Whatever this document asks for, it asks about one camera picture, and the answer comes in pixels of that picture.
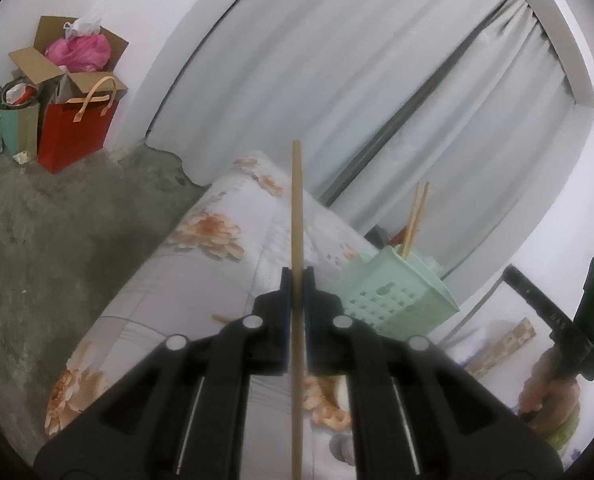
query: pink plastic bag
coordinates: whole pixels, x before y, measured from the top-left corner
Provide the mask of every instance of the pink plastic bag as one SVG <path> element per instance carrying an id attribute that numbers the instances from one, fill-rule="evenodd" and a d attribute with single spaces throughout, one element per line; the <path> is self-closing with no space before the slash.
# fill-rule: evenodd
<path id="1" fill-rule="evenodd" d="M 80 36 L 72 40 L 61 38 L 46 50 L 46 57 L 57 66 L 65 65 L 69 72 L 99 72 L 110 59 L 112 49 L 103 34 Z"/>

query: white screw head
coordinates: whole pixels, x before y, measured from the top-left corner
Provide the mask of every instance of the white screw head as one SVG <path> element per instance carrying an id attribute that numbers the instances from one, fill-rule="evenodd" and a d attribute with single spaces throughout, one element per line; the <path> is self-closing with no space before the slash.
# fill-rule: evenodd
<path id="1" fill-rule="evenodd" d="M 242 321 L 246 328 L 259 328 L 261 325 L 264 324 L 264 320 L 261 319 L 259 316 L 246 316 Z"/>
<path id="2" fill-rule="evenodd" d="M 168 339 L 166 339 L 166 347 L 169 350 L 181 350 L 185 348 L 188 344 L 188 340 L 182 335 L 171 335 Z"/>
<path id="3" fill-rule="evenodd" d="M 416 350 L 417 352 L 425 352 L 427 349 L 430 348 L 430 341 L 428 341 L 424 336 L 413 335 L 408 340 L 408 346 L 410 346 L 411 349 Z"/>
<path id="4" fill-rule="evenodd" d="M 349 316 L 337 316 L 333 319 L 333 325 L 337 328 L 350 328 L 352 326 L 352 318 Z"/>

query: green plastic basket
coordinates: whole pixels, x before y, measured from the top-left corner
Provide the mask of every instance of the green plastic basket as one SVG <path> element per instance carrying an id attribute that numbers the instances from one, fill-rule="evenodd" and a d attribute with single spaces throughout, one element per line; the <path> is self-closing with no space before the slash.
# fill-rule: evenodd
<path id="1" fill-rule="evenodd" d="M 459 311 L 442 280 L 417 256 L 404 260 L 389 246 L 353 259 L 328 290 L 341 298 L 347 314 L 400 340 L 427 335 Z"/>

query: white curtain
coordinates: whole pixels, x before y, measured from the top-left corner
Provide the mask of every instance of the white curtain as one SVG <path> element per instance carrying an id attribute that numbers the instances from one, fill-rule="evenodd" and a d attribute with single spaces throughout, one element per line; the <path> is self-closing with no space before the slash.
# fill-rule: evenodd
<path id="1" fill-rule="evenodd" d="M 306 188 L 326 195 L 434 80 L 332 209 L 361 232 L 396 232 L 416 181 L 432 181 L 418 248 L 449 269 L 512 207 L 573 105 L 525 0 L 240 0 L 147 143 L 205 185 L 249 150 L 289 170 L 298 138 Z"/>
<path id="2" fill-rule="evenodd" d="M 509 0 L 332 209 L 396 234 L 419 180 L 432 183 L 416 248 L 450 272 L 512 209 L 574 107 L 525 0 Z"/>

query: red paper bag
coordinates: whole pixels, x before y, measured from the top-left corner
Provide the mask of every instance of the red paper bag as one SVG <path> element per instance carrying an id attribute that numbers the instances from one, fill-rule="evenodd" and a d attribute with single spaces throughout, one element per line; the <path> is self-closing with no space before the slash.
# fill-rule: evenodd
<path id="1" fill-rule="evenodd" d="M 107 80 L 112 80 L 112 96 L 93 97 Z M 70 99 L 48 105 L 39 143 L 39 163 L 51 173 L 100 150 L 117 109 L 117 83 L 112 76 L 101 78 L 85 99 Z"/>

